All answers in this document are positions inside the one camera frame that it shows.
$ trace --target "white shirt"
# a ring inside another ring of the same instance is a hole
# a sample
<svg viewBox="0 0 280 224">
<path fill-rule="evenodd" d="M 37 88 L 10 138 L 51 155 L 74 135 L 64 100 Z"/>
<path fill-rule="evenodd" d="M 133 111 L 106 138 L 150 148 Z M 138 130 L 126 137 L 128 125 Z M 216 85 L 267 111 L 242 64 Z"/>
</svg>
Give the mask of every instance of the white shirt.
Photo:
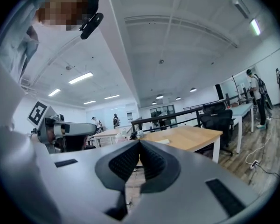
<svg viewBox="0 0 280 224">
<path fill-rule="evenodd" d="M 251 87 L 256 88 L 255 91 L 253 91 L 255 99 L 258 100 L 261 98 L 260 92 L 259 92 L 259 86 L 258 86 L 258 78 L 255 75 L 252 75 L 251 77 Z"/>
<path fill-rule="evenodd" d="M 96 120 L 94 120 L 94 123 L 95 123 L 95 125 L 97 126 L 97 128 L 100 128 L 101 127 L 101 125 L 99 125 L 99 121 L 96 119 Z"/>
<path fill-rule="evenodd" d="M 43 1 L 20 1 L 0 34 L 0 60 L 17 83 L 21 82 L 24 64 L 30 61 L 37 50 L 38 41 L 30 38 L 27 31 Z"/>
</svg>

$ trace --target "sneaker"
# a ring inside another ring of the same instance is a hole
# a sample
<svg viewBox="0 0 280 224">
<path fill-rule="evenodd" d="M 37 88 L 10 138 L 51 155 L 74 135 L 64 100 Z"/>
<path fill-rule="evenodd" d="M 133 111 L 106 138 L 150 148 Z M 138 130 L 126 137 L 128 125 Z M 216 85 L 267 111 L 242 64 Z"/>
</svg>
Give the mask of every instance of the sneaker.
<svg viewBox="0 0 280 224">
<path fill-rule="evenodd" d="M 264 128 L 266 128 L 266 125 L 261 125 L 261 124 L 259 124 L 259 125 L 257 125 L 256 126 L 258 129 L 264 129 Z"/>
</svg>

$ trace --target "power strip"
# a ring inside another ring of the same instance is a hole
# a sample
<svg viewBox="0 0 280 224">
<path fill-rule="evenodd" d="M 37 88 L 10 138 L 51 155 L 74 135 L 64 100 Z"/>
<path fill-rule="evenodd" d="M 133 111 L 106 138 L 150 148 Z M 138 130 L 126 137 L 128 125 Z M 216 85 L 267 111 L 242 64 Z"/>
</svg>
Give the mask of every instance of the power strip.
<svg viewBox="0 0 280 224">
<path fill-rule="evenodd" d="M 259 163 L 259 162 L 258 162 L 258 160 L 255 159 L 254 162 L 253 162 L 253 164 L 250 165 L 250 169 L 255 168 L 256 163 Z"/>
</svg>

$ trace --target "white desk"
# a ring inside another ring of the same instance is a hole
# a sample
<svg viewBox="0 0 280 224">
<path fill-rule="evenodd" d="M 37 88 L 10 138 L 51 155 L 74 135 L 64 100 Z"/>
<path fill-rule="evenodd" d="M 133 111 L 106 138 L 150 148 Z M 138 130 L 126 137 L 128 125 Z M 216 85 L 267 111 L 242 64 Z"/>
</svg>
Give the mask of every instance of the white desk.
<svg viewBox="0 0 280 224">
<path fill-rule="evenodd" d="M 239 153 L 242 144 L 242 117 L 246 115 L 249 110 L 251 112 L 251 132 L 254 131 L 254 114 L 253 114 L 253 103 L 239 105 L 234 108 L 230 108 L 232 110 L 232 118 L 238 121 L 238 145 L 237 145 L 237 153 Z"/>
<path fill-rule="evenodd" d="M 100 138 L 109 138 L 111 144 L 113 144 L 114 137 L 118 133 L 122 133 L 122 131 L 124 129 L 126 129 L 127 136 L 130 136 L 132 134 L 132 126 L 124 126 L 124 127 L 119 126 L 119 127 L 116 127 L 115 129 L 109 129 L 109 130 L 103 131 L 101 133 L 97 133 L 93 137 L 94 137 L 96 144 L 98 144 L 98 139 L 100 139 Z"/>
</svg>

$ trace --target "wooden desk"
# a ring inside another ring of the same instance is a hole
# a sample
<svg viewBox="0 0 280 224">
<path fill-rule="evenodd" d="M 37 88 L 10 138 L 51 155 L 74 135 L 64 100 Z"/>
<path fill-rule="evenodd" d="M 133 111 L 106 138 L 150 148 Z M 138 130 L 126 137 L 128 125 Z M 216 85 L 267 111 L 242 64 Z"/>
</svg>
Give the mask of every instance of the wooden desk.
<svg viewBox="0 0 280 224">
<path fill-rule="evenodd" d="M 220 136 L 222 134 L 223 132 L 221 131 L 185 125 L 159 132 L 147 133 L 142 140 L 158 142 L 168 139 L 170 143 L 167 145 L 191 152 L 195 152 L 214 143 L 213 161 L 218 163 Z"/>
<path fill-rule="evenodd" d="M 132 133 L 132 126 L 125 126 L 125 127 L 117 127 L 115 129 L 108 129 L 106 131 L 103 131 L 101 133 L 97 133 L 95 134 L 93 137 L 94 137 L 94 140 L 95 142 L 98 144 L 98 139 L 100 138 L 107 138 L 109 137 L 110 138 L 110 142 L 113 144 L 113 138 L 118 134 L 118 133 L 122 133 L 122 131 L 126 129 L 126 134 L 128 136 L 131 135 Z"/>
</svg>

